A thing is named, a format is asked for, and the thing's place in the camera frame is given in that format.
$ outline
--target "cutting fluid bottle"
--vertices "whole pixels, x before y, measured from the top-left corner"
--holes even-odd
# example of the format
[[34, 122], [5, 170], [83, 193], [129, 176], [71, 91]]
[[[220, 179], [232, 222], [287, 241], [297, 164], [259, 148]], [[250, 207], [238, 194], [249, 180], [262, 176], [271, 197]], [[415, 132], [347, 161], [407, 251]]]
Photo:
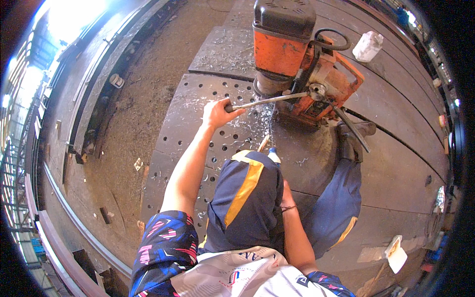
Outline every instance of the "cutting fluid bottle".
[[267, 155], [275, 164], [280, 167], [280, 158], [277, 156], [277, 149], [275, 147], [271, 147], [269, 149], [269, 154]]

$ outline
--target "work boot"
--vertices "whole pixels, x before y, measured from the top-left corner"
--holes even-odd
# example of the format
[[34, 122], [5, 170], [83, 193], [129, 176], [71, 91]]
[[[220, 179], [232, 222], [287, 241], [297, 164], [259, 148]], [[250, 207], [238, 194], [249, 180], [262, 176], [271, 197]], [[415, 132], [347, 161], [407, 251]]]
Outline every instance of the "work boot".
[[[376, 133], [376, 125], [371, 122], [354, 124], [358, 132], [365, 137]], [[344, 122], [337, 124], [338, 138], [340, 140], [341, 158], [357, 163], [363, 162], [363, 147], [356, 136], [351, 132]]]

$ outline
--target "hand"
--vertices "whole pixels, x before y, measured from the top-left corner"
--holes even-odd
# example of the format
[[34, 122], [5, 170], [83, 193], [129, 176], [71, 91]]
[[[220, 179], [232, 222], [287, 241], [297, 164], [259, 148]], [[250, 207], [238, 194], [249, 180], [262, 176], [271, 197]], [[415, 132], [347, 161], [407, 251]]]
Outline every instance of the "hand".
[[203, 125], [216, 130], [246, 112], [244, 108], [241, 108], [228, 114], [224, 110], [224, 107], [230, 102], [231, 101], [227, 98], [219, 101], [211, 101], [206, 104], [203, 112]]
[[284, 180], [284, 194], [282, 195], [282, 202], [280, 203], [280, 207], [288, 207], [294, 206], [295, 201], [292, 197], [292, 192], [290, 192], [290, 186], [287, 180]]

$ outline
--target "white jersey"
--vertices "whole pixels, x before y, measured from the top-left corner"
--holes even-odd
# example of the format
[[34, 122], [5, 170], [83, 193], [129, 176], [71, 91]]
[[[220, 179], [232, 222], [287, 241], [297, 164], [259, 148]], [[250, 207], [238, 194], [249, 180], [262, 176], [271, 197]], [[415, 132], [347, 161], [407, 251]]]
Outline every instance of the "white jersey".
[[206, 253], [197, 260], [195, 267], [170, 279], [180, 297], [336, 296], [307, 279], [275, 249]]

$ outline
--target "yellow stripe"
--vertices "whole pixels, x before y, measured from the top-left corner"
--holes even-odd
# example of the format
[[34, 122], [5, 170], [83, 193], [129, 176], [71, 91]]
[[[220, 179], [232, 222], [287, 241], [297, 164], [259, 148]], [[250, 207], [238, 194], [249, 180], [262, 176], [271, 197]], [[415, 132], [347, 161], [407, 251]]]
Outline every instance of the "yellow stripe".
[[345, 237], [348, 235], [348, 233], [350, 233], [350, 231], [353, 229], [353, 227], [354, 227], [357, 220], [358, 220], [357, 217], [352, 217], [351, 218], [350, 223], [348, 224], [348, 226], [346, 226], [346, 229], [345, 229], [345, 231], [343, 231], [342, 235], [340, 236], [340, 239], [338, 239], [338, 241], [334, 245], [332, 245], [332, 247], [336, 246], [337, 244], [342, 242], [343, 239], [345, 239]]
[[249, 198], [249, 195], [255, 189], [257, 182], [259, 182], [262, 169], [264, 168], [264, 164], [262, 164], [261, 162], [246, 158], [246, 155], [249, 152], [251, 151], [244, 150], [235, 154], [231, 158], [232, 160], [236, 160], [239, 162], [249, 163], [249, 168], [247, 170], [246, 178], [244, 179], [241, 188], [236, 193], [236, 196], [234, 197], [231, 205], [229, 206], [228, 212], [226, 213], [226, 217], [224, 218], [224, 224], [226, 225], [226, 228], [232, 223], [234, 218], [236, 218], [242, 206]]
[[[206, 230], [208, 230], [208, 224], [209, 224], [209, 218], [206, 220]], [[203, 241], [202, 243], [200, 243], [200, 244], [198, 245], [198, 248], [202, 248], [202, 249], [205, 248], [206, 238], [208, 238], [208, 235], [207, 235], [207, 234], [205, 234], [205, 241]]]

